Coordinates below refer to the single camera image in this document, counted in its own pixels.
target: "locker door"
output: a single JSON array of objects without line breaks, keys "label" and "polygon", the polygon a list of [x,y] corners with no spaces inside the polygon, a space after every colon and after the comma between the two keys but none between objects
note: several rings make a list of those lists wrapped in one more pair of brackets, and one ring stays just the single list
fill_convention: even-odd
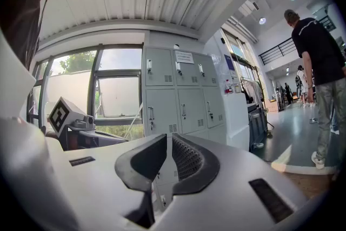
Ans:
[{"label": "locker door", "polygon": [[202,86],[217,86],[217,74],[210,56],[194,54],[199,81]]},{"label": "locker door", "polygon": [[211,128],[224,122],[223,101],[219,87],[206,87],[203,91],[208,127]]},{"label": "locker door", "polygon": [[147,90],[147,122],[146,136],[179,132],[175,90]]},{"label": "locker door", "polygon": [[183,133],[205,128],[205,111],[201,89],[179,89],[179,108]]},{"label": "locker door", "polygon": [[178,86],[198,86],[198,71],[195,64],[177,63],[175,64],[175,76]]},{"label": "locker door", "polygon": [[147,86],[173,86],[172,60],[169,49],[147,48],[145,62]]}]

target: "gray pants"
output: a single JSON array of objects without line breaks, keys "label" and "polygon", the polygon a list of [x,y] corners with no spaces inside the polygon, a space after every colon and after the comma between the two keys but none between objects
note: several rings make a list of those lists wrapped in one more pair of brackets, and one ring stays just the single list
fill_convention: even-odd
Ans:
[{"label": "gray pants", "polygon": [[335,115],[339,124],[339,159],[342,161],[346,147],[346,78],[316,86],[318,103],[318,146],[316,157],[327,156],[330,136],[330,112],[334,101]]}]

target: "wooden floor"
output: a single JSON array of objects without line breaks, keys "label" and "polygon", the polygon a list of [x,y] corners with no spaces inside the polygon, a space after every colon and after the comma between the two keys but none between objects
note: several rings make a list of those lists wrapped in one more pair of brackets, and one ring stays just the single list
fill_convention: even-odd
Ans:
[{"label": "wooden floor", "polygon": [[304,175],[293,173],[282,173],[292,180],[294,184],[308,197],[325,192],[329,189],[333,175]]}]

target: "black t-shirt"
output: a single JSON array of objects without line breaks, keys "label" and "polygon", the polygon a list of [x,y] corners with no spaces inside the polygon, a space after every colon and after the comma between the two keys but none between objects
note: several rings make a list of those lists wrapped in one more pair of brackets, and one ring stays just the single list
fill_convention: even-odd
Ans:
[{"label": "black t-shirt", "polygon": [[27,69],[36,52],[39,3],[40,0],[0,0],[0,27]]},{"label": "black t-shirt", "polygon": [[300,20],[293,29],[292,39],[299,57],[307,51],[314,70],[315,85],[344,78],[344,58],[334,38],[314,18]]}]

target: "tree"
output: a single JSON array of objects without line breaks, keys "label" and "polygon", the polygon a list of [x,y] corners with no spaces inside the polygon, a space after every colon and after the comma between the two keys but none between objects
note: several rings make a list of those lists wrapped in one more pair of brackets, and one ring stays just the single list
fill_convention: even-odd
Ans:
[{"label": "tree", "polygon": [[90,70],[94,62],[95,54],[92,51],[70,55],[66,61],[60,61],[64,69],[63,74],[82,70]]}]

